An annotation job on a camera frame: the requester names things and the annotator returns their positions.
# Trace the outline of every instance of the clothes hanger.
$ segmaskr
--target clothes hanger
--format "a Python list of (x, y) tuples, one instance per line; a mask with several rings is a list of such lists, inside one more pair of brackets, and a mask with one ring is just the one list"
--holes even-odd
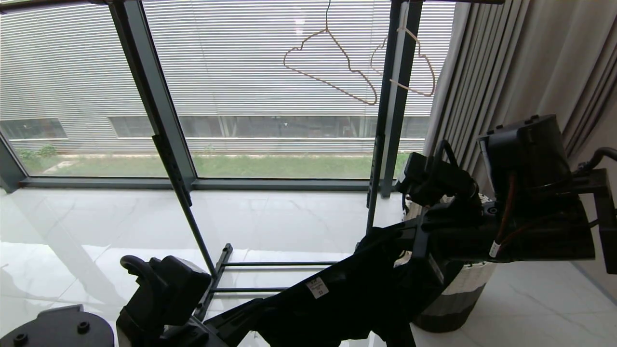
[[(437, 78), (435, 76), (435, 70), (433, 70), (433, 65), (431, 65), (431, 61), (428, 59), (428, 56), (426, 56), (426, 54), (422, 54), (421, 52), (421, 46), (420, 46), (420, 41), (418, 40), (418, 37), (416, 35), (414, 35), (411, 30), (409, 30), (407, 28), (407, 12), (405, 13), (405, 17), (403, 18), (402, 24), (401, 26), (396, 30), (397, 32), (405, 30), (405, 32), (411, 36), (413, 38), (414, 41), (416, 41), (416, 44), (418, 45), (418, 57), (423, 58), (424, 60), (426, 60), (426, 63), (428, 65), (428, 68), (431, 70), (431, 75), (433, 76), (433, 88), (431, 89), (430, 93), (426, 93), (424, 91), (420, 91), (414, 88), (410, 88), (408, 86), (402, 85), (400, 84), (398, 81), (395, 81), (393, 79), (390, 78), (390, 82), (396, 84), (397, 86), (401, 87), (401, 88), (405, 88), (406, 90), (412, 91), (416, 94), (420, 94), (423, 96), (433, 96), (433, 94), (435, 94), (435, 89), (437, 88)], [(381, 42), (381, 44), (377, 47), (375, 47), (375, 49), (373, 50), (373, 53), (371, 54), (371, 59), (369, 61), (369, 65), (371, 67), (371, 69), (373, 69), (373, 71), (375, 71), (376, 73), (378, 73), (380, 76), (383, 77), (383, 72), (379, 71), (378, 69), (373, 67), (373, 58), (375, 57), (375, 53), (379, 50), (382, 49), (383, 47), (385, 47), (387, 42), (387, 35), (386, 38)]]
[[(364, 102), (367, 105), (375, 105), (375, 104), (377, 104), (377, 90), (375, 89), (375, 86), (371, 83), (371, 81), (368, 80), (368, 77), (366, 77), (366, 75), (362, 71), (354, 70), (354, 69), (351, 68), (351, 59), (349, 58), (349, 55), (347, 55), (347, 52), (345, 52), (345, 49), (343, 49), (343, 47), (341, 46), (339, 41), (334, 37), (334, 35), (332, 35), (332, 32), (328, 28), (328, 11), (330, 10), (330, 4), (331, 3), (332, 3), (332, 0), (329, 0), (328, 1), (328, 7), (326, 8), (326, 27), (324, 29), (321, 29), (320, 31), (316, 31), (315, 33), (312, 33), (311, 35), (306, 37), (304, 40), (302, 40), (302, 42), (300, 44), (300, 47), (296, 46), (296, 47), (293, 47), (290, 50), (288, 50), (285, 53), (285, 55), (283, 56), (283, 65), (286, 68), (288, 68), (289, 70), (295, 71), (297, 73), (301, 73), (302, 75), (305, 75), (306, 77), (310, 77), (310, 78), (312, 78), (314, 80), (317, 80), (319, 82), (326, 83), (330, 87), (332, 87), (332, 88), (334, 88), (334, 89), (336, 89), (336, 90), (338, 90), (338, 91), (340, 91), (342, 93), (345, 93), (346, 95), (349, 95), (349, 96), (351, 96), (352, 98), (354, 98), (354, 99), (356, 99), (358, 101)], [(342, 88), (340, 88), (340, 87), (338, 87), (338, 86), (336, 86), (336, 85), (334, 85), (334, 84), (332, 84), (332, 83), (330, 83), (330, 82), (328, 82), (328, 81), (326, 81), (326, 80), (324, 80), (322, 78), (315, 77), (315, 76), (313, 76), (313, 75), (311, 75), (309, 73), (297, 70), (297, 69), (287, 65), (286, 59), (287, 59), (287, 55), (289, 55), (289, 53), (291, 53), (292, 51), (301, 51), (304, 48), (304, 44), (308, 40), (310, 40), (311, 38), (313, 38), (313, 37), (315, 37), (315, 36), (317, 36), (319, 34), (322, 34), (322, 33), (327, 33), (330, 36), (330, 38), (332, 39), (332, 41), (334, 41), (336, 46), (339, 48), (339, 50), (343, 53), (343, 55), (345, 55), (345, 58), (347, 59), (347, 69), (349, 70), (349, 72), (357, 73), (360, 76), (362, 76), (362, 78), (366, 81), (368, 86), (371, 87), (371, 89), (373, 90), (373, 100), (372, 101), (366, 100), (366, 99), (362, 99), (361, 97), (353, 95), (352, 93), (346, 91), (345, 89), (342, 89)]]

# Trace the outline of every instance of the tile floor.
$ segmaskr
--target tile floor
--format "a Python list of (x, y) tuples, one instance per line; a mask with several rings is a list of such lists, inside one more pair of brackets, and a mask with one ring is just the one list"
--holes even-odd
[[(364, 234), (362, 193), (192, 193), (193, 213), (216, 260), (338, 260)], [(376, 225), (400, 220), (400, 196), (380, 200)], [(22, 189), (0, 192), (0, 335), (51, 307), (82, 303), (112, 326), (135, 278), (121, 256), (172, 254), (205, 268), (171, 191)], [(222, 286), (287, 286), (317, 270), (226, 274)], [(218, 296), (209, 316), (249, 300)], [(499, 265), (460, 330), (432, 334), (429, 346), (617, 346), (617, 307), (569, 262)], [(379, 338), (344, 346), (383, 347)], [(249, 334), (242, 346), (267, 346)]]

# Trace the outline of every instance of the sheer curtain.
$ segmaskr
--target sheer curtain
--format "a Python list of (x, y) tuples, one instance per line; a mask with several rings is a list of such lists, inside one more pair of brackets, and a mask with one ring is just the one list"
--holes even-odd
[(575, 161), (617, 101), (617, 1), (506, 0), (457, 4), (425, 152), (445, 138), (490, 191), (478, 135), (556, 114)]

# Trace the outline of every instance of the corrugated metal wall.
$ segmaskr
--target corrugated metal wall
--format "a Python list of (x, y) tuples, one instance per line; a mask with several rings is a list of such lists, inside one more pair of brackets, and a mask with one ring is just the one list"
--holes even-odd
[[(324, 23), (327, 0), (146, 1), (144, 6), (178, 115), (348, 115), (374, 117), (367, 106), (285, 69), (283, 54)], [(334, 0), (330, 25), (353, 67), (369, 71), (372, 50), (385, 37), (390, 1)], [(437, 71), (447, 53), (453, 4), (426, 3), (420, 25), (423, 53)], [(314, 70), (369, 97), (361, 78), (340, 69), (335, 46), (316, 39), (316, 56), (294, 66)], [(383, 50), (375, 66), (383, 66)], [(378, 89), (380, 78), (369, 72)], [(430, 89), (423, 61), (413, 86)], [(428, 116), (432, 98), (410, 93), (407, 115)], [(17, 148), (51, 143), (63, 153), (148, 153), (150, 139), (118, 139), (107, 117), (144, 116), (122, 47), (105, 6), (79, 5), (2, 16), (0, 119), (57, 117), (67, 139), (14, 140)], [(403, 140), (401, 151), (421, 149)], [(188, 139), (192, 151), (231, 153), (371, 153), (373, 139)]]

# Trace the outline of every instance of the grass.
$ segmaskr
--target grass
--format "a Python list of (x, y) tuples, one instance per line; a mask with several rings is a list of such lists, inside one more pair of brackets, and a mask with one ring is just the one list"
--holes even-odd
[[(397, 158), (397, 172), (406, 160)], [(77, 161), (50, 173), (46, 169), (62, 162)], [(158, 156), (38, 158), (23, 161), (31, 175), (166, 177)], [(370, 156), (195, 156), (200, 177), (238, 178), (368, 178)]]

